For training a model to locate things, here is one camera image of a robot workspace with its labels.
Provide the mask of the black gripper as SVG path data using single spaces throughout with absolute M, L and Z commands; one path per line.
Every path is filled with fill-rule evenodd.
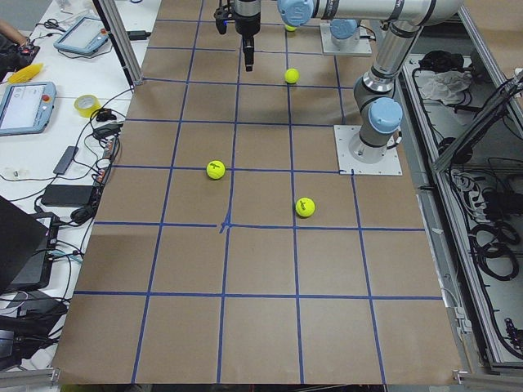
M 261 28 L 261 1 L 235 0 L 233 2 L 235 29 L 242 37 L 242 50 L 246 72 L 252 72 L 254 66 L 254 36 Z

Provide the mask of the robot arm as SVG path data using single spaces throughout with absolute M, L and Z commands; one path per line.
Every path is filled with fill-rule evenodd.
M 363 163 L 377 163 L 403 118 L 392 90 L 398 74 L 422 29 L 453 16 L 462 1 L 278 1 L 282 21 L 293 27 L 313 18 L 321 20 L 380 20 L 388 28 L 369 71 L 359 78 L 354 97 L 362 126 L 349 143 L 351 155 Z
M 360 20 L 332 19 L 330 33 L 337 40 L 346 40 L 355 36 L 360 30 Z

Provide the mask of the tennis ball near arm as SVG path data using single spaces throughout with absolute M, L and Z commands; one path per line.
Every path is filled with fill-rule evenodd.
M 302 218 L 308 218 L 315 213 L 315 202 L 312 198 L 302 197 L 295 202 L 295 212 Z

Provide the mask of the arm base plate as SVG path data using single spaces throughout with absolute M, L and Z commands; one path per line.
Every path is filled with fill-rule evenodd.
M 402 170 L 394 136 L 387 146 L 369 147 L 360 139 L 359 125 L 335 125 L 338 170 L 341 175 L 401 176 Z
M 372 48 L 370 40 L 364 36 L 364 30 L 356 27 L 355 32 L 348 38 L 338 38 L 333 34 L 330 23 L 320 25 L 320 36 L 323 53 L 330 56 L 358 56 L 370 57 Z

